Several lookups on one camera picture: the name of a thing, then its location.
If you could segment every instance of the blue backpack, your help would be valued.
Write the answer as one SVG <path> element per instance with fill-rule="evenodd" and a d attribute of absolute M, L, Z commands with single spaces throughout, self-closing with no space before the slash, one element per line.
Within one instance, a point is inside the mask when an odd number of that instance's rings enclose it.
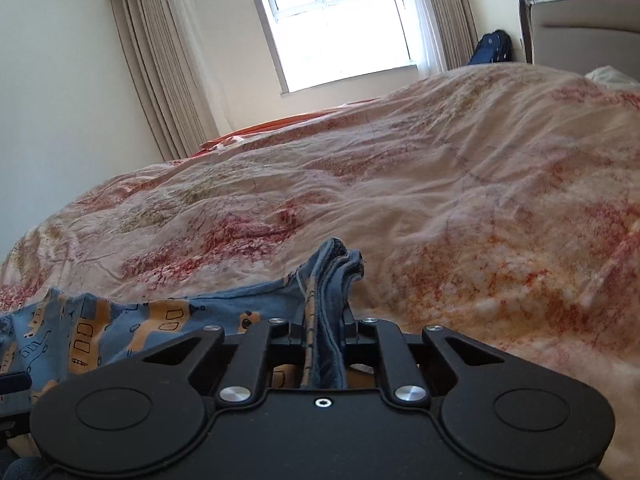
<path fill-rule="evenodd" d="M 512 57 L 511 38 L 499 29 L 482 37 L 468 64 L 500 63 L 511 61 Z"/>

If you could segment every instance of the pillow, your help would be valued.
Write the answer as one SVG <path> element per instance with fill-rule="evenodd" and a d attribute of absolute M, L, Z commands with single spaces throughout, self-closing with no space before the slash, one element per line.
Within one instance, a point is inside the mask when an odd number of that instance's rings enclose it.
<path fill-rule="evenodd" d="M 640 90 L 640 82 L 612 66 L 597 68 L 589 72 L 585 77 L 594 83 L 606 86 L 610 90 Z"/>

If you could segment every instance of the padded headboard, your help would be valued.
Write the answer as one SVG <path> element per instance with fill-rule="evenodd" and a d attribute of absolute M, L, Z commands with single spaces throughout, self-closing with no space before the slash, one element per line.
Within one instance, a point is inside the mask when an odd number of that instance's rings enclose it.
<path fill-rule="evenodd" d="M 520 23 L 528 63 L 640 80 L 640 0 L 520 0 Z"/>

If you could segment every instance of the floral bedspread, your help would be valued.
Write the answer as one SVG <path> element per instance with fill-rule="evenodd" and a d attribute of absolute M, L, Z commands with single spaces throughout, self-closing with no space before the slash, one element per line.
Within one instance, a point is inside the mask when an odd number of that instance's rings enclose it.
<path fill-rule="evenodd" d="M 640 92 L 500 64 L 118 176 L 15 245 L 6 311 L 273 280 L 359 248 L 360 316 L 445 324 L 599 389 L 603 468 L 640 471 Z"/>

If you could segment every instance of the blue printed cloth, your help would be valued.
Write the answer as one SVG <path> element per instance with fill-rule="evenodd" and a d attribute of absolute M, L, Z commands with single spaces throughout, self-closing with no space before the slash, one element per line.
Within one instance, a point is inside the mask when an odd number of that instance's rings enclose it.
<path fill-rule="evenodd" d="M 70 374 L 95 370 L 203 326 L 239 333 L 261 319 L 291 319 L 299 308 L 307 326 L 303 386 L 345 388 L 342 310 L 351 283 L 363 274 L 360 252 L 331 238 L 283 279 L 192 298 L 117 304 L 52 288 L 42 301 L 0 318 L 0 374 L 26 371 L 33 381 L 30 392 L 2 396 L 0 415 L 29 409 Z"/>

